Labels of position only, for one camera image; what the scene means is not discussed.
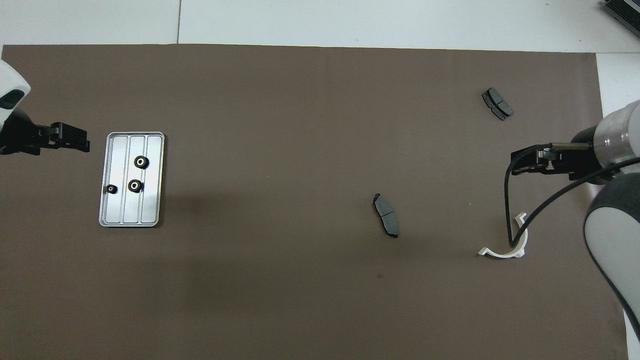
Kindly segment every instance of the black cable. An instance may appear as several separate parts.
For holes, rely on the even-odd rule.
[[[507,218],[507,234],[509,235],[509,245],[511,247],[515,247],[518,242],[517,241],[513,242],[511,240],[511,236],[513,235],[513,233],[511,232],[511,212],[509,210],[509,176],[511,175],[511,171],[513,171],[513,168],[516,166],[518,161],[522,160],[522,158],[524,158],[527,155],[531,155],[536,151],[546,149],[549,147],[551,147],[551,144],[547,143],[547,144],[533,145],[523,149],[518,155],[516,155],[513,159],[511,159],[511,163],[509,164],[509,167],[507,167],[507,172],[504,174],[504,213]]]
[[[527,220],[524,222],[524,224],[522,224],[522,227],[516,233],[516,237],[513,239],[513,244],[514,245],[512,247],[515,247],[516,245],[518,245],[518,242],[520,241],[520,237],[522,236],[522,233],[524,233],[524,231],[527,229],[527,227],[533,221],[533,219],[536,218],[536,216],[538,216],[540,211],[544,210],[549,204],[554,202],[557,198],[559,198],[560,196],[566,194],[570,190],[572,190],[572,189],[574,189],[574,188],[576,188],[576,187],[588,182],[589,180],[595,179],[596,177],[598,177],[598,176],[600,176],[602,174],[606,174],[608,172],[612,172],[612,171],[618,170],[620,168],[627,167],[627,166],[633,165],[633,164],[638,164],[638,163],[640,163],[640,157],[632,158],[632,159],[629,159],[629,160],[621,161],[619,163],[615,163],[613,165],[609,165],[608,167],[601,168],[598,171],[594,171],[594,172],[590,173],[589,175],[583,176],[580,179],[578,179],[578,180],[572,182],[571,184],[565,186],[564,188],[558,190],[555,194],[551,195],[547,200],[545,200],[542,204],[540,204],[540,206],[538,206],[531,213],[531,215],[529,215],[527,217]]]

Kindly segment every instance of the metal device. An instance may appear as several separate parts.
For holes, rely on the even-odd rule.
[[[100,225],[150,227],[158,223],[164,134],[111,133],[107,136],[100,193]]]
[[[640,0],[605,0],[602,10],[640,37]]]

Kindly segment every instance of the white plastic part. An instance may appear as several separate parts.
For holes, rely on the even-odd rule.
[[[602,167],[640,156],[640,100],[602,119],[593,136],[593,150]],[[620,170],[640,172],[640,164]]]
[[[519,213],[518,216],[516,216],[514,219],[516,220],[516,222],[518,223],[518,227],[522,227],[522,224],[524,224],[525,221],[525,217],[527,216],[527,213]],[[509,259],[509,258],[521,258],[522,256],[524,256],[524,247],[527,246],[527,240],[529,239],[529,230],[525,229],[524,233],[522,233],[522,236],[520,237],[520,241],[518,242],[518,245],[513,248],[513,250],[509,251],[506,254],[498,254],[496,252],[491,251],[488,247],[483,247],[480,249],[480,251],[478,252],[479,255],[491,255],[495,258],[499,258],[499,259]]]
[[[11,65],[7,64],[3,60],[0,60],[0,97],[4,94],[7,94],[11,90],[20,90],[24,92],[24,96],[15,106],[18,106],[20,102],[27,96],[29,91],[31,91],[31,87],[29,83],[14,69]],[[6,119],[11,115],[13,109],[2,109],[0,108],[0,131],[2,131],[2,127]]]

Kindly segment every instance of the small gear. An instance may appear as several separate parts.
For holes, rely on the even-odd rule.
[[[129,191],[134,192],[134,193],[139,193],[140,191],[142,191],[142,181],[140,180],[131,180],[129,181]]]
[[[118,187],[112,184],[109,184],[107,186],[104,187],[104,191],[108,192],[108,193],[117,193],[118,192]]]
[[[149,166],[149,159],[140,155],[140,156],[136,156],[136,159],[133,161],[133,163],[134,165],[136,165],[137,168],[141,168],[144,170]]]

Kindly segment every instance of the curved white bracket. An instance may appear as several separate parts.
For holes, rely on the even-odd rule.
[[[527,216],[527,213],[519,213],[518,216],[516,216],[514,219],[516,219],[516,222],[518,223],[518,227],[522,227],[522,224],[524,224],[524,218]],[[521,258],[524,255],[524,247],[527,245],[527,240],[529,239],[529,230],[525,229],[524,233],[522,233],[522,236],[520,237],[520,241],[518,242],[518,245],[511,251],[509,251],[506,254],[497,254],[493,251],[491,251],[488,247],[483,247],[482,249],[480,249],[480,251],[478,252],[479,255],[491,255],[495,258],[500,258],[500,259],[508,259],[508,258]]]

